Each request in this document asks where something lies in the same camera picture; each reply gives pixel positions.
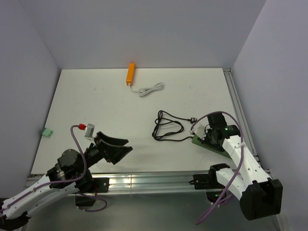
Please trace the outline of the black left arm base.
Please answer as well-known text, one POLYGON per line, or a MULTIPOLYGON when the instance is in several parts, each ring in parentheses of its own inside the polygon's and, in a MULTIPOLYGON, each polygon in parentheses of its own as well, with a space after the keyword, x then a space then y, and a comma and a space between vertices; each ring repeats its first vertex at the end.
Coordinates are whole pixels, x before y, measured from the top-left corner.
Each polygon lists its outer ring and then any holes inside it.
POLYGON ((109 189, 109 178, 94 178, 94 182, 88 190, 82 190, 75 194, 77 209, 84 212, 98 212, 107 207, 107 201, 100 196, 109 189))

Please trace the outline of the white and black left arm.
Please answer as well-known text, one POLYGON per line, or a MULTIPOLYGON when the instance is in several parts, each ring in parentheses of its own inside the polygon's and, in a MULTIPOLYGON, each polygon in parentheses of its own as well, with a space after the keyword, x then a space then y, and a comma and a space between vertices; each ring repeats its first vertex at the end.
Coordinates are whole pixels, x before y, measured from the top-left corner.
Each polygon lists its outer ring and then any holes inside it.
POLYGON ((41 209, 70 195, 85 196, 94 190, 95 180, 90 167, 101 160, 113 165, 133 150, 127 139, 118 139, 98 132, 85 151, 67 149, 53 168, 36 183, 16 196, 0 203, 0 228, 13 231, 26 225, 41 209))

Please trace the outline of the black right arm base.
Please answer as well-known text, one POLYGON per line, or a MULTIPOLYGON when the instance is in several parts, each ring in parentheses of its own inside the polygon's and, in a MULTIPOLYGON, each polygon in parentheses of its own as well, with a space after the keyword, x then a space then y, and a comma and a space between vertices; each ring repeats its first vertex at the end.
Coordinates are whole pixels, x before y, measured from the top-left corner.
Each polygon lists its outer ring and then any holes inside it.
POLYGON ((230 166, 227 164, 212 165, 208 170, 208 173, 194 174, 193 180, 191 180, 189 184, 193 185, 195 190, 218 189, 217 192, 206 192, 208 200, 214 203, 225 188, 224 185, 218 183, 216 172, 224 168, 230 168, 230 166))

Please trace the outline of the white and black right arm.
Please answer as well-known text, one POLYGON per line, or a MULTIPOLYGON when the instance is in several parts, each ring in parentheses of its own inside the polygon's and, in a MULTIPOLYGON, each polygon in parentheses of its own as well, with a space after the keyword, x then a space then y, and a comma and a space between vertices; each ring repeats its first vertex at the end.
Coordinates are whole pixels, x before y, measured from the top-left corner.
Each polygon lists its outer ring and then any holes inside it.
POLYGON ((221 202, 226 201, 226 192, 231 192, 240 203, 241 211, 247 220, 277 215, 281 212, 283 186, 273 179, 258 163, 244 142, 238 122, 227 125, 225 112, 214 112, 207 116, 209 130, 203 138, 207 144, 226 152, 237 169, 232 171, 227 164, 210 167, 207 184, 221 187, 223 191, 198 222, 205 220, 209 213, 221 202))

